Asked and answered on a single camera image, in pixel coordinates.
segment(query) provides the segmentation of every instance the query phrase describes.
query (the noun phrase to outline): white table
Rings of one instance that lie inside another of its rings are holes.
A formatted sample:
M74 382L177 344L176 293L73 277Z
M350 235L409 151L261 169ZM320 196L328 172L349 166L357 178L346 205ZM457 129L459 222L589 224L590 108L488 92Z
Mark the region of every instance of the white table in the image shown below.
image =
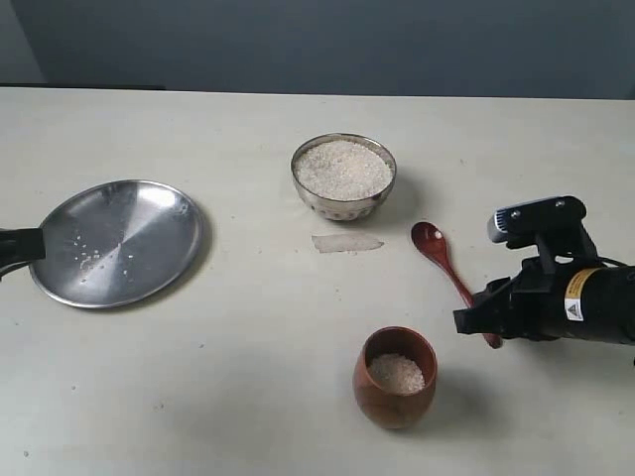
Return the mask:
M89 312L0 284L0 474L627 474L635 348L557 341L490 350L410 227L448 236L473 290L517 273L488 242L499 206L572 193L598 249L635 260L635 103L0 89L0 226L31 227L114 179L190 194L213 239L198 272L146 305ZM386 145L396 187L376 215L326 222L291 154L355 132ZM321 255L312 234L386 244ZM375 329L424 333L440 363L421 425L374 426L350 384Z

